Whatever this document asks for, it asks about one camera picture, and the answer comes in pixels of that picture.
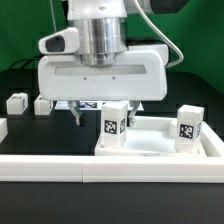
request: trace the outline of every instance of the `green wall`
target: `green wall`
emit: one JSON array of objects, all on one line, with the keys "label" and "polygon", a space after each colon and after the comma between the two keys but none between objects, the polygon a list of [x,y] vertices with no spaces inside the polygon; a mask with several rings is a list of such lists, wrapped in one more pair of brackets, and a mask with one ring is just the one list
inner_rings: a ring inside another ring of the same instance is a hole
[{"label": "green wall", "polygon": [[[54,4],[61,30],[60,0]],[[224,1],[190,0],[178,14],[150,17],[184,53],[184,62],[172,70],[198,74],[224,93]],[[0,71],[16,60],[38,55],[38,40],[52,32],[48,0],[0,0]],[[155,35],[139,15],[132,15],[128,36]]]}]

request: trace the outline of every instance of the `white platform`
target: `white platform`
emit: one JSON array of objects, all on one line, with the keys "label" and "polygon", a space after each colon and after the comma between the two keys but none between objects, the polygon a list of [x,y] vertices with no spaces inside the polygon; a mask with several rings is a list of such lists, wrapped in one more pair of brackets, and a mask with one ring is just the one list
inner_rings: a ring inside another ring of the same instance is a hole
[{"label": "white platform", "polygon": [[[169,122],[136,117],[134,128]],[[1,155],[0,181],[224,183],[224,143],[206,123],[201,141],[207,157]]]},{"label": "white platform", "polygon": [[177,123],[176,120],[174,118],[135,117],[134,126],[127,128],[126,143],[123,148],[103,147],[100,137],[95,148],[95,155],[205,157],[206,152],[202,144],[196,154],[176,153],[175,136],[170,135],[170,123],[171,121]]}]

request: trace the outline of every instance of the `metal cylinder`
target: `metal cylinder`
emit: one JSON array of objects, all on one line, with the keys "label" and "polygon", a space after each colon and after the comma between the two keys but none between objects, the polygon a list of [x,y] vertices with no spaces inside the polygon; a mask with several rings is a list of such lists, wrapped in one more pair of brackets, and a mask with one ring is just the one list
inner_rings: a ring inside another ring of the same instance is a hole
[{"label": "metal cylinder", "polygon": [[115,54],[127,50],[125,19],[103,18],[70,21],[79,31],[82,64],[107,66],[115,63]]}]

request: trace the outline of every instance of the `cable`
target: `cable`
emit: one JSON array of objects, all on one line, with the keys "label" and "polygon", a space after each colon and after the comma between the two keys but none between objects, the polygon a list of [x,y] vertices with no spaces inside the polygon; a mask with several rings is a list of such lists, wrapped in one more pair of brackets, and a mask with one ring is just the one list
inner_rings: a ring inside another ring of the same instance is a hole
[{"label": "cable", "polygon": [[61,0],[63,12],[64,12],[64,17],[65,17],[65,23],[66,26],[68,27],[68,20],[67,20],[67,14],[68,14],[68,1],[67,0]]},{"label": "cable", "polygon": [[13,67],[14,67],[16,64],[20,63],[20,62],[23,62],[23,61],[29,61],[29,60],[32,60],[32,59],[39,59],[39,58],[25,58],[25,59],[18,60],[18,61],[16,61],[16,62],[14,62],[14,63],[9,67],[9,69],[13,69]]},{"label": "cable", "polygon": [[21,67],[21,69],[25,69],[32,62],[39,61],[39,60],[40,60],[40,58],[32,58],[32,59],[28,60],[26,63],[23,64],[23,66]]},{"label": "cable", "polygon": [[57,26],[56,26],[55,15],[54,15],[54,5],[52,0],[50,0],[50,6],[51,6],[51,16],[52,16],[52,21],[54,26],[54,32],[57,33]]},{"label": "cable", "polygon": [[181,63],[184,60],[184,56],[182,54],[182,52],[180,51],[180,49],[172,42],[170,41],[153,23],[152,21],[148,18],[148,16],[145,14],[145,12],[142,10],[141,6],[138,3],[138,0],[133,0],[136,8],[138,9],[140,15],[142,16],[142,18],[145,20],[145,22],[149,25],[149,27],[151,27],[151,29],[162,38],[162,40],[170,47],[172,48],[177,55],[179,56],[179,59],[177,59],[176,61],[170,62],[167,64],[166,68],[170,68],[173,67],[179,63]]}]

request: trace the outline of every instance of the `white block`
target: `white block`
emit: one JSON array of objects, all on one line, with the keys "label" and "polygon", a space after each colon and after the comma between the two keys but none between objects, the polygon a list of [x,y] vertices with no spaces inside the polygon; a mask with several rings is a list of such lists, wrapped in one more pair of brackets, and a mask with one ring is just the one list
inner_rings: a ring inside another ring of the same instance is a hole
[{"label": "white block", "polygon": [[0,155],[0,181],[82,182],[78,156]]},{"label": "white block", "polygon": [[39,95],[34,102],[35,115],[49,115],[52,108],[53,101],[43,100],[41,95]]},{"label": "white block", "polygon": [[102,106],[101,146],[123,148],[126,141],[128,105],[110,102]]},{"label": "white block", "polygon": [[28,95],[26,93],[15,93],[7,101],[7,114],[21,115],[28,107]]},{"label": "white block", "polygon": [[178,110],[175,139],[177,152],[198,153],[203,115],[202,107],[184,105]]},{"label": "white block", "polygon": [[4,118],[0,118],[0,143],[3,141],[3,139],[8,134],[8,128],[7,128],[7,120]]},{"label": "white block", "polygon": [[223,159],[96,157],[83,164],[83,182],[223,183]]}]

